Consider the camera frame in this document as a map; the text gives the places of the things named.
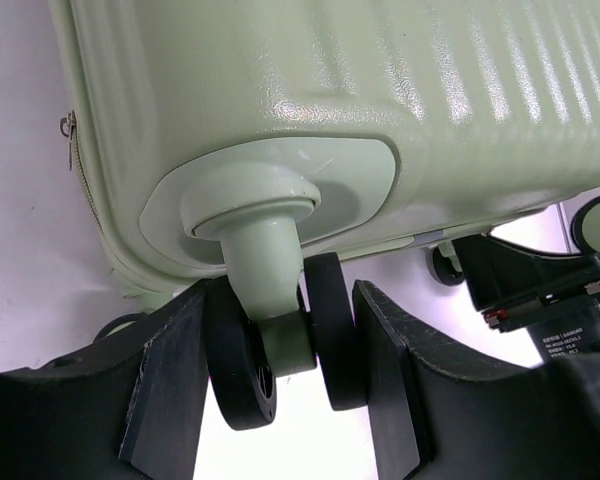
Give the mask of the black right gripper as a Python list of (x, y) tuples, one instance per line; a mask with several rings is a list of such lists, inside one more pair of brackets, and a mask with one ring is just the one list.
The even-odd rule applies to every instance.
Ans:
[(493, 237), (454, 241), (490, 329), (528, 332), (543, 361), (600, 352), (600, 255), (541, 252)]

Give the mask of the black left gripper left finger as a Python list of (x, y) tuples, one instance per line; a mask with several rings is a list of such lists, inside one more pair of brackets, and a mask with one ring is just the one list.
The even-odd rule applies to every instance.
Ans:
[(190, 479), (204, 293), (37, 368), (0, 373), (0, 479)]

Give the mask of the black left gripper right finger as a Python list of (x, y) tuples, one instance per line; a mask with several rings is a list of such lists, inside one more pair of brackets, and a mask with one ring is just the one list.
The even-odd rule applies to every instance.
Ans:
[(600, 353), (524, 368), (354, 284), (382, 479), (600, 479)]

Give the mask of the green hard-shell suitcase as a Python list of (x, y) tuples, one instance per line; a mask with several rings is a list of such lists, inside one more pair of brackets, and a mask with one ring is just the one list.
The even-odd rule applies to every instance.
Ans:
[(600, 1), (53, 1), (62, 130), (112, 274), (148, 309), (222, 277), (235, 429), (269, 375), (366, 401), (341, 263), (600, 186)]

